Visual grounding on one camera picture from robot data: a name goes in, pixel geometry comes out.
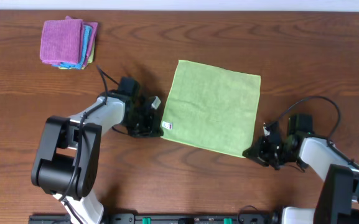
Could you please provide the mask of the green microfiber cloth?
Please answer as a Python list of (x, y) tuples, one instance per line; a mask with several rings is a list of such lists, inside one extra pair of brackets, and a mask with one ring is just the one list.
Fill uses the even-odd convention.
[(259, 75), (179, 60), (163, 139), (241, 157), (253, 143), (260, 88)]

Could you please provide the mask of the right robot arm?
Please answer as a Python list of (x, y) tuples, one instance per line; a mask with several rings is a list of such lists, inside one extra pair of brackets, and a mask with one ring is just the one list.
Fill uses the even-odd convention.
[(278, 123), (265, 125), (243, 156), (275, 170), (290, 163), (300, 170), (311, 168), (324, 183), (315, 208), (285, 207), (271, 223), (359, 223), (359, 165), (314, 133), (311, 115), (292, 115), (286, 139)]

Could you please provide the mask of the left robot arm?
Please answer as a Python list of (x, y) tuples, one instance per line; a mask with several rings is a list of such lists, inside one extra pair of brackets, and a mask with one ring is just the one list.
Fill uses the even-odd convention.
[(35, 156), (31, 182), (57, 199), (64, 215), (33, 215), (29, 223), (109, 223), (93, 186), (102, 137), (115, 126), (133, 138), (159, 138), (158, 96), (145, 97), (133, 78), (122, 78), (115, 90), (105, 88), (96, 101), (69, 117), (47, 118)]

